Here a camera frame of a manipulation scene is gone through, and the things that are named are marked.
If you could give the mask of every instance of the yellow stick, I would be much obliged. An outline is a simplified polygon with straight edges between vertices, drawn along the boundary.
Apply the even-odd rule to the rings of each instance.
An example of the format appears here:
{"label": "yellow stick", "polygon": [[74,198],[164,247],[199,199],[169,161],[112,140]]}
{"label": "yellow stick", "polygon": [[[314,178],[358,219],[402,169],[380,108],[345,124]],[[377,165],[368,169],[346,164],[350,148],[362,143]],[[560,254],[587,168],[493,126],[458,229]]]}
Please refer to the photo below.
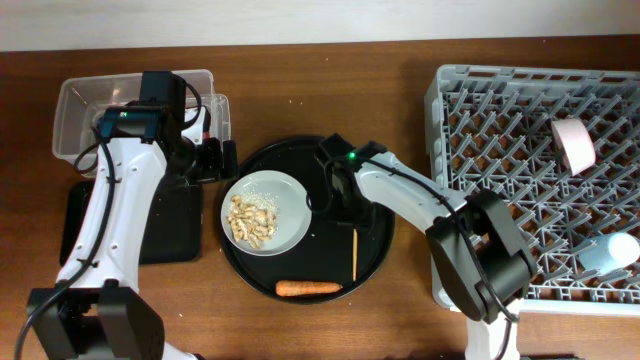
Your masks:
{"label": "yellow stick", "polygon": [[356,282],[358,266],[358,230],[353,229],[353,282]]}

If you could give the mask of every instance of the bowl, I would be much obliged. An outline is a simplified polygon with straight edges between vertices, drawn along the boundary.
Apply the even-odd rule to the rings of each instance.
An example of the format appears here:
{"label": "bowl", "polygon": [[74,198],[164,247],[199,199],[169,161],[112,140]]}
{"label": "bowl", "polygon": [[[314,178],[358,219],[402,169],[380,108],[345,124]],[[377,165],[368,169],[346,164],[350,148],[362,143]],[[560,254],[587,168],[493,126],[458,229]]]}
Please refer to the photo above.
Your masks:
{"label": "bowl", "polygon": [[[231,225],[227,222],[231,197],[234,195],[264,194],[278,208],[276,231],[261,249],[254,249],[248,241],[235,241]],[[222,202],[220,219],[222,229],[235,247],[255,256],[282,254],[300,242],[311,224],[311,210],[307,206],[307,191],[293,177],[273,170],[256,171],[238,180],[229,189]]]}

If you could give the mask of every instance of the carrot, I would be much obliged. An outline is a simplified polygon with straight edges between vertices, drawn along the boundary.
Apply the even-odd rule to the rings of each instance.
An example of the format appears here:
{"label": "carrot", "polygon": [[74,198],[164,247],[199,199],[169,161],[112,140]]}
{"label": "carrot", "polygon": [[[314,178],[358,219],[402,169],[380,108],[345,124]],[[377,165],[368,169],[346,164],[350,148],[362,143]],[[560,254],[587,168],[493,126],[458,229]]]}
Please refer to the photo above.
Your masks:
{"label": "carrot", "polygon": [[342,285],[318,281],[281,280],[276,283],[278,296],[298,296],[311,294],[330,294],[342,289]]}

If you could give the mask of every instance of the transparent container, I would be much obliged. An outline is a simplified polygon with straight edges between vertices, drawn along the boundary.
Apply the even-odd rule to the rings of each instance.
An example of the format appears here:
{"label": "transparent container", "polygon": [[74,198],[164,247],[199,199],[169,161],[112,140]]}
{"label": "transparent container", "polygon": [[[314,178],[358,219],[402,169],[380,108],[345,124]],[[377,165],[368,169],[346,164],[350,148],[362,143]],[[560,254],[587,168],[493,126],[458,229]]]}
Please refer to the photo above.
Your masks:
{"label": "transparent container", "polygon": [[[213,75],[208,70],[173,71],[193,85],[202,97],[202,105],[211,113],[210,135],[220,141],[231,139],[231,120],[227,97],[216,94]],[[53,125],[52,151],[58,159],[73,164],[78,155],[95,142],[91,128],[96,126],[105,109],[138,100],[142,73],[69,79],[62,84]],[[187,90],[186,107],[196,100]],[[95,161],[96,153],[87,154],[79,164],[86,168]]]}

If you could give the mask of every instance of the plastic bin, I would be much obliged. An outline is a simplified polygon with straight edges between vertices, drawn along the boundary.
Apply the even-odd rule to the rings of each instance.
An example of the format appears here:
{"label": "plastic bin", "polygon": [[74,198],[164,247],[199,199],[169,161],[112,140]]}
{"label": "plastic bin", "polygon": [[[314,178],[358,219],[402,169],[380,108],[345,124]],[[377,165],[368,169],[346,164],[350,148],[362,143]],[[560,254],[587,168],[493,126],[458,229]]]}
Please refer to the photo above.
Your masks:
{"label": "plastic bin", "polygon": [[[501,194],[537,259],[522,311],[640,316],[640,262],[601,275],[578,260],[593,237],[640,234],[640,73],[443,65],[424,100],[433,179]],[[597,156],[575,176],[550,126],[569,116]]]}
{"label": "plastic bin", "polygon": [[[208,70],[173,71],[193,85],[202,97],[202,105],[211,112],[210,135],[225,141],[231,139],[231,120],[226,96],[216,94],[213,75]],[[142,73],[69,79],[62,84],[53,127],[52,151],[59,159],[73,164],[78,155],[95,142],[91,127],[104,110],[137,100]],[[187,107],[196,106],[195,97],[187,91]],[[95,152],[87,154],[80,168],[95,161]]]}

